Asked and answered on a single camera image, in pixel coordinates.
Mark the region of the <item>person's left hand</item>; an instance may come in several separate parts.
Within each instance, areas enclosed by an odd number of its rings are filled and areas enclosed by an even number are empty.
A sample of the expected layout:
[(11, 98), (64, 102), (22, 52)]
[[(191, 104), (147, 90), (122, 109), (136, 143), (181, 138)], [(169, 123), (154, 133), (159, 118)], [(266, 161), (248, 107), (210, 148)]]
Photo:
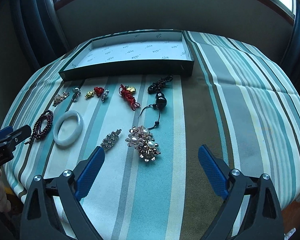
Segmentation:
[(2, 171), (0, 168), (0, 212), (10, 212), (11, 202), (7, 199), (4, 184), (1, 180)]

